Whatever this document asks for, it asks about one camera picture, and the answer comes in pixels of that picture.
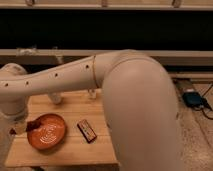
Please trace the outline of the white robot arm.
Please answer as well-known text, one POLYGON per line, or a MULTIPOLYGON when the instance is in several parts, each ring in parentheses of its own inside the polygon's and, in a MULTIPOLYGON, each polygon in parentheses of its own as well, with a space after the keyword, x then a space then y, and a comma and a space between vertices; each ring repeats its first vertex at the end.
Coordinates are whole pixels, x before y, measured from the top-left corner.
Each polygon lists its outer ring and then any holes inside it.
POLYGON ((120 171, 184 171, 174 84, 140 51, 102 53, 33 74, 7 64, 0 68, 0 112, 17 123, 33 95, 96 88, 120 171))

